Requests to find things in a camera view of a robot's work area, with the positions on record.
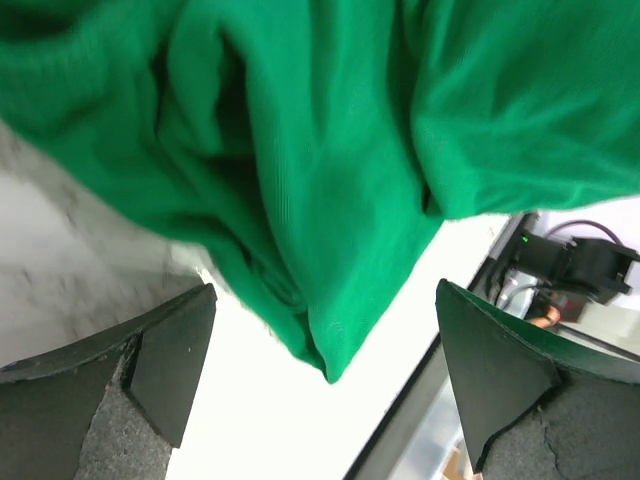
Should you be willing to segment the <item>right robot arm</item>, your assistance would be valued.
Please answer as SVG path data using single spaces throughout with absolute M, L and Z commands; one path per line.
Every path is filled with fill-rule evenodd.
M 516 244 L 511 266 L 554 291 L 606 305 L 631 292 L 626 279 L 638 261 L 637 251 L 609 240 L 575 237 L 562 243 L 527 233 Z

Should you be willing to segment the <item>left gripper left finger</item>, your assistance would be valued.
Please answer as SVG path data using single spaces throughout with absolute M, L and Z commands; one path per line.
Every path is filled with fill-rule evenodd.
M 1 370 L 4 479 L 163 479 L 209 347 L 197 286 L 124 323 Z

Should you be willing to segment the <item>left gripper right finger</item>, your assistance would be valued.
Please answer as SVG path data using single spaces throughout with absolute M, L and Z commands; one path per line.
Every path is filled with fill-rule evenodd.
M 638 363 L 532 326 L 447 280 L 436 310 L 474 472 L 638 478 Z

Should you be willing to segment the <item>green t shirt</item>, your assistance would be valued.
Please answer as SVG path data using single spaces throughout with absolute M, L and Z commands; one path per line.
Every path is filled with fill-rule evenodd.
M 1 117 L 336 382 L 446 220 L 639 191 L 635 1 L 5 1 Z

